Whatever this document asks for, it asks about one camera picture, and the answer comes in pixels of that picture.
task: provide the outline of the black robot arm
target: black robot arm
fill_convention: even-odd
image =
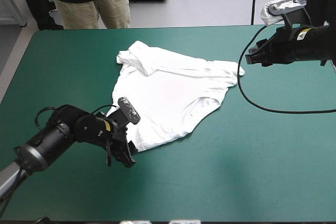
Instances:
[[[137,124],[140,116],[126,98],[120,98],[118,105],[109,116],[100,112],[94,115],[72,105],[55,109],[43,129],[14,148],[18,158],[0,172],[0,200],[32,173],[47,169],[75,141],[105,149],[108,166],[111,156],[126,167],[134,165],[132,156],[138,150],[126,139],[126,125]]]
[[[290,64],[295,61],[336,60],[336,29],[329,25],[313,27],[307,11],[306,0],[279,0],[267,3],[262,10],[266,25],[283,20],[270,39],[257,42],[246,55],[248,64]]]

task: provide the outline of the green tabletop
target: green tabletop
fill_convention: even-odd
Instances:
[[[111,102],[119,50],[136,40],[207,60],[237,61],[260,26],[36,33],[0,105],[0,169],[32,137],[36,112]],[[262,32],[270,37],[275,27]],[[336,108],[330,63],[246,65],[242,84],[275,109]],[[47,119],[48,113],[41,117]],[[35,220],[336,220],[336,114],[282,115],[247,103],[237,87],[187,137],[105,166],[103,149],[74,144],[15,193],[4,218]]]

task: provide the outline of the white shirt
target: white shirt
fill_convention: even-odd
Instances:
[[[120,51],[117,63],[123,66],[113,104],[127,97],[139,113],[140,122],[128,124],[127,130],[128,141],[139,151],[192,132],[219,108],[228,88],[237,84],[236,62],[192,58],[140,41]]]

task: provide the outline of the black cable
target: black cable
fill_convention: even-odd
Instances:
[[[241,92],[241,94],[243,95],[243,97],[245,98],[246,101],[248,101],[250,104],[252,104],[253,106],[261,109],[261,110],[265,110],[268,112],[273,112],[273,113],[280,113],[280,114],[325,114],[325,113],[333,113],[336,112],[336,109],[333,110],[313,110],[313,111],[284,111],[284,110],[274,110],[274,109],[269,109],[269,108],[265,108],[262,107],[260,105],[258,105],[257,103],[251,101],[247,95],[245,95],[242,85],[240,83],[240,65],[242,64],[241,60],[243,59],[243,56],[246,52],[246,50],[249,48],[249,46],[253,43],[253,41],[257,38],[257,36],[266,28],[267,26],[263,26],[259,31],[257,31],[257,33],[253,36],[252,40],[247,44],[247,46],[245,47],[244,51],[241,53],[239,61],[238,61],[238,70],[237,70],[237,81],[238,81],[238,87],[239,90]]]
[[[38,123],[38,116],[41,115],[43,112],[46,112],[48,110],[56,110],[56,109],[54,107],[45,107],[45,108],[41,109],[39,112],[37,112],[37,114],[35,116],[35,125],[40,130],[42,130],[42,128],[41,128],[40,124]]]
[[[13,196],[13,193],[15,192],[17,186],[19,185],[20,177],[21,177],[21,173],[22,173],[22,171],[23,171],[23,169],[20,167],[20,170],[18,171],[18,173],[17,173],[17,175],[16,175],[14,184],[12,185],[12,188],[11,188],[10,191],[8,192],[6,201],[5,201],[5,203],[4,203],[4,206],[3,206],[2,209],[1,209],[1,212],[0,212],[0,219],[2,218],[2,215],[4,214],[4,212],[5,212],[5,210],[6,210],[6,207],[7,207],[8,204],[9,204],[9,201],[11,200],[11,198],[12,198],[12,196]]]
[[[92,111],[91,114],[97,112],[98,110],[100,110],[100,109],[102,109],[102,108],[106,108],[106,107],[115,107],[115,108],[116,108],[117,106],[114,106],[113,104],[103,105],[103,106],[97,108],[96,110]]]

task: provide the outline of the white floor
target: white floor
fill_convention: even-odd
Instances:
[[[262,24],[260,10],[271,0],[256,0],[255,24]],[[37,26],[25,0],[14,0],[28,21],[21,30],[16,44],[0,75],[0,101],[2,100],[22,55]],[[131,2],[131,27],[184,27],[184,26],[226,26],[249,25],[252,0],[166,0],[163,2]],[[55,21],[61,24],[58,13],[53,13]]]

